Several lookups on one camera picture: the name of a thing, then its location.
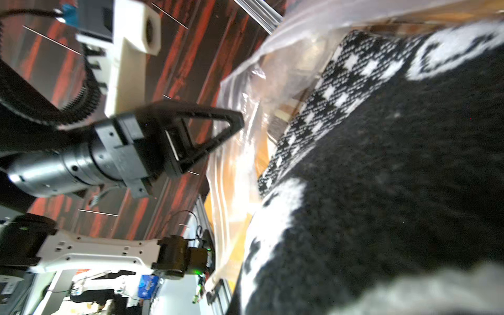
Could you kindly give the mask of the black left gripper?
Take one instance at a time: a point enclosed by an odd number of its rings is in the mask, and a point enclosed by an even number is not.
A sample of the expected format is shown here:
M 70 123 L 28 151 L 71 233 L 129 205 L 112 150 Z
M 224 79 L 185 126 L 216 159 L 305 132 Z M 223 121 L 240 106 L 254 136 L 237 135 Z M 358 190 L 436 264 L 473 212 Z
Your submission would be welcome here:
M 63 149 L 20 154 L 8 163 L 7 176 L 40 198 L 100 185 L 146 198 L 161 173 L 181 177 L 243 127 L 241 112 L 159 101 L 80 129 L 79 140 Z

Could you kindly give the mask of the clear plastic vacuum bag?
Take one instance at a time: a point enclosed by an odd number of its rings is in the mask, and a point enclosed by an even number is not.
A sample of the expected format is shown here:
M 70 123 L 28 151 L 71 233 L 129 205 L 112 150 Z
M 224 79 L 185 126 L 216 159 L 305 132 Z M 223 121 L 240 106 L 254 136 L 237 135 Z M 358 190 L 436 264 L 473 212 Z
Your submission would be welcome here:
M 503 14 L 502 1 L 292 1 L 265 42 L 220 84 L 217 106 L 239 110 L 244 128 L 209 159 L 207 212 L 216 269 L 206 282 L 235 281 L 244 234 L 259 207 L 257 177 L 269 163 L 266 130 L 275 111 L 310 87 L 352 29 L 403 22 L 417 31 Z

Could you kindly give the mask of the black white knit fringed scarf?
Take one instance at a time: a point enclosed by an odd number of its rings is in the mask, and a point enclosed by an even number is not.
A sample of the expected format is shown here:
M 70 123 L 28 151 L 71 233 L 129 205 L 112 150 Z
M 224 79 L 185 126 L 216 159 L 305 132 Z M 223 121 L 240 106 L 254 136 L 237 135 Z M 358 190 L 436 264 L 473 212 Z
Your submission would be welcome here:
M 503 21 L 347 34 L 259 191 L 229 314 L 502 314 Z

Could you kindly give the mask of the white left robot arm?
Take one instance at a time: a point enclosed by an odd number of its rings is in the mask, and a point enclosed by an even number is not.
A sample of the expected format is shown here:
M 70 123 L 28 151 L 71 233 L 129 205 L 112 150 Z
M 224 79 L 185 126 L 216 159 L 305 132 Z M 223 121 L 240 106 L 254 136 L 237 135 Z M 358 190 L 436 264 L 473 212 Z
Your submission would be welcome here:
M 165 100 L 86 127 L 30 136 L 33 146 L 55 147 L 9 156 L 7 182 L 12 196 L 84 195 L 93 186 L 108 185 L 145 198 L 153 180 L 187 173 L 243 127 L 240 112 Z M 30 213 L 1 226 L 1 274 L 6 276 L 110 267 L 181 278 L 204 275 L 209 257 L 207 248 L 194 248 L 181 236 L 91 238 L 59 230 L 54 220 Z

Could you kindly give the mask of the aluminium corner frame post left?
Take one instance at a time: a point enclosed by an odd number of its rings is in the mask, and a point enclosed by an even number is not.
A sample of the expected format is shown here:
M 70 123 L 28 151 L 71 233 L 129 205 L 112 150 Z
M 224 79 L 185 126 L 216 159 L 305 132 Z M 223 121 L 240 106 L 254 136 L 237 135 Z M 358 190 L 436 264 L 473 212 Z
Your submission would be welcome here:
M 283 21 L 283 17 L 266 1 L 234 0 L 267 34 L 271 35 Z

